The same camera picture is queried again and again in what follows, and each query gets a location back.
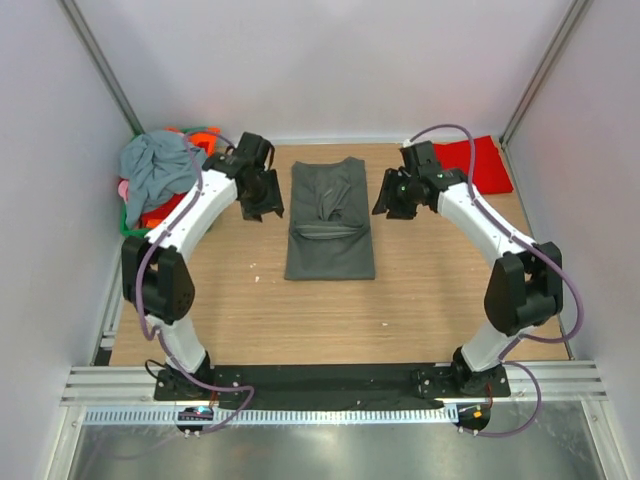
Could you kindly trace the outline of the dark grey t shirt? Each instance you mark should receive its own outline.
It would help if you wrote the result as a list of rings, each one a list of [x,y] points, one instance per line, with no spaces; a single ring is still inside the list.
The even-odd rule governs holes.
[[[296,162],[284,278],[290,281],[376,277],[365,162]]]

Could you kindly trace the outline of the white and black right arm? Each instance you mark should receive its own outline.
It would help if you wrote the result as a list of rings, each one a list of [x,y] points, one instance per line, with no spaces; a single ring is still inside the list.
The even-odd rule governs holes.
[[[471,181],[471,170],[445,165],[437,145],[409,140],[402,165],[384,172],[374,205],[365,164],[297,162],[284,277],[290,281],[372,280],[376,276],[370,218],[412,220],[421,206],[448,219],[482,252],[491,269],[486,323],[452,358],[450,381],[464,396],[487,393],[507,352],[563,308],[562,254],[512,230]]]

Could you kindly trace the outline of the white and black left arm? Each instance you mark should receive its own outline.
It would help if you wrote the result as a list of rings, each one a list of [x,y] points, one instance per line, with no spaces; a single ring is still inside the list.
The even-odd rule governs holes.
[[[244,219],[282,216],[284,206],[273,168],[274,145],[245,132],[204,161],[190,160],[195,183],[160,225],[143,237],[128,237],[121,250],[122,290],[138,314],[146,340],[158,340],[165,369],[176,375],[178,389],[199,400],[214,384],[210,356],[198,339],[189,312],[195,284],[188,261],[209,227],[233,203]]]

